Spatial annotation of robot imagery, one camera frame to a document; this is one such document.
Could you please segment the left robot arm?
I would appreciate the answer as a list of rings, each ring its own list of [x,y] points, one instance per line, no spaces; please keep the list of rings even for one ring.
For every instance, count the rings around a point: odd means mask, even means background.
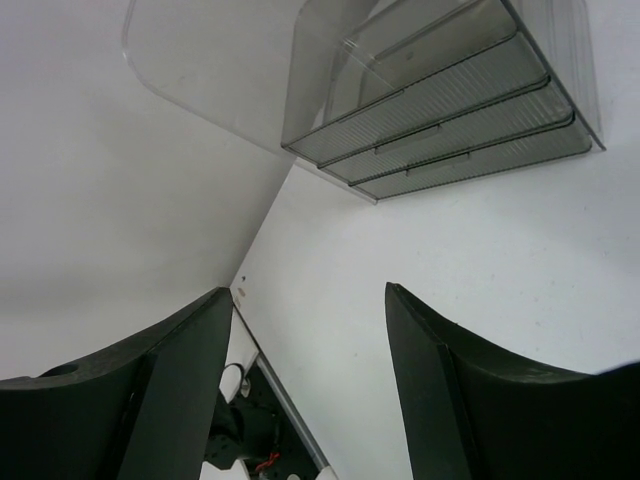
[[[226,366],[240,373],[239,388],[231,400],[218,394],[204,460],[228,470],[242,460],[252,471],[270,467],[280,458],[282,416],[276,397],[262,371],[234,362]]]

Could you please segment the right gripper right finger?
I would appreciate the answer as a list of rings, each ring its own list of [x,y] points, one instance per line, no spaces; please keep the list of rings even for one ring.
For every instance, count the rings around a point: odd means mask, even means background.
[[[385,313],[416,479],[635,479],[639,367],[575,372],[513,353],[398,284]]]

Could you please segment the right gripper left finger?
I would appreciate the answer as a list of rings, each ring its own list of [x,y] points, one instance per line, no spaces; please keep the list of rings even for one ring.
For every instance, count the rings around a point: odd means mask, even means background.
[[[93,354],[2,381],[2,478],[199,478],[232,311],[216,288]]]

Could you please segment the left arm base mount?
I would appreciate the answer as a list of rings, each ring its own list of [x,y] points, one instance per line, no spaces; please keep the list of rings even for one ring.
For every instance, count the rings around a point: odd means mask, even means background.
[[[201,477],[338,477],[237,307]]]

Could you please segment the clear acrylic drawer organizer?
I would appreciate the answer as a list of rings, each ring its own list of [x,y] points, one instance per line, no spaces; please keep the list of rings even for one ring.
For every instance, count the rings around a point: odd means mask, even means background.
[[[603,150],[582,1],[133,1],[152,93],[373,201]]]

